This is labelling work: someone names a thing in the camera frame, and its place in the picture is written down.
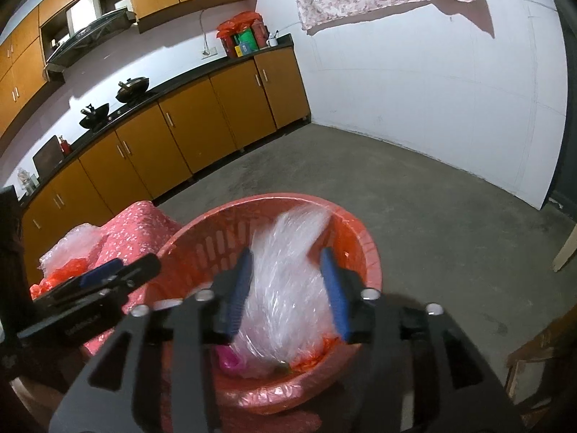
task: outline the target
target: red bucket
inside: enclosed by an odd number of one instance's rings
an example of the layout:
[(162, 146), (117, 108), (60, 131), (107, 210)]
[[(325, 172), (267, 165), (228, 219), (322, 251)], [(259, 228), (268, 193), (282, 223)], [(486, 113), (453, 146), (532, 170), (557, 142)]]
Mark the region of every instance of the red bucket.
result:
[[(158, 252), (162, 273), (146, 285), (144, 302), (152, 305), (161, 299), (186, 297), (201, 283), (211, 281), (216, 273), (231, 268), (239, 252), (250, 245), (256, 229), (304, 204), (322, 206), (332, 215), (309, 257), (318, 262), (320, 249), (331, 246), (340, 266), (357, 271), (365, 285), (380, 290), (379, 255), (369, 232), (357, 218), (322, 198), (275, 193), (227, 203), (184, 226)], [(217, 402), (257, 414), (293, 408), (333, 384), (358, 349), (358, 345), (337, 344), (307, 372), (265, 379), (230, 377), (215, 367)]]

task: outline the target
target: electrical outlet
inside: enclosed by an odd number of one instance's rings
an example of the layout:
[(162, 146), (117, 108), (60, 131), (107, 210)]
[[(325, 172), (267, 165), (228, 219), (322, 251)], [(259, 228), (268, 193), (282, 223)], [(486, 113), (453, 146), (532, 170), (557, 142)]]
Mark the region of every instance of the electrical outlet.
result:
[(216, 55), (216, 47), (210, 47), (208, 50), (208, 55), (204, 51), (202, 51), (200, 53), (203, 54), (203, 59), (207, 59), (209, 57), (214, 57)]

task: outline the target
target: white wall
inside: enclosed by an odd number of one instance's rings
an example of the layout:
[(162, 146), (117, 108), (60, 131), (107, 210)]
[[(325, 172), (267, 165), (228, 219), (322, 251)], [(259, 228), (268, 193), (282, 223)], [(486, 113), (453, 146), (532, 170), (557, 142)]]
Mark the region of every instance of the white wall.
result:
[[(552, 0), (417, 4), (312, 36), (302, 31), (294, 0), (255, 1), (270, 30), (295, 40), (314, 122), (414, 149), (542, 205), (567, 102)], [(248, 5), (204, 13), (219, 56), (214, 27)], [(18, 164), (35, 171), (32, 155), (51, 135), (80, 136), (82, 106), (116, 108), (118, 80), (145, 75), (155, 86), (201, 65), (202, 50), (198, 14), (144, 34), (131, 29), (96, 48), (65, 71), (66, 85), (18, 133), (0, 160), (0, 183), (16, 184)]]

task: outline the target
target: green container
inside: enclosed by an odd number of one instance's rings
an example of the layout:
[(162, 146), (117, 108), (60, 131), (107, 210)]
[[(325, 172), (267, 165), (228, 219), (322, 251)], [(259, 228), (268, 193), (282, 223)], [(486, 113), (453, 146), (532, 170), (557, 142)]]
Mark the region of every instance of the green container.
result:
[(255, 35), (252, 33), (252, 29), (248, 27), (243, 32), (237, 34), (238, 37), (238, 45), (243, 42), (246, 42), (249, 46), (250, 50), (256, 52), (259, 50), (259, 46), (256, 43)]

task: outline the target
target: range hood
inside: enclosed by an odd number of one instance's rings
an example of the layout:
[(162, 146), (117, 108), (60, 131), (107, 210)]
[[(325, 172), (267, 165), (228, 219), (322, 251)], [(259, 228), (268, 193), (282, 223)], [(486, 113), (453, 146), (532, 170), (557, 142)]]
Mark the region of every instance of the range hood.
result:
[(131, 27), (136, 15), (127, 8), (115, 9), (78, 31), (46, 60), (46, 69), (64, 71), (94, 47)]

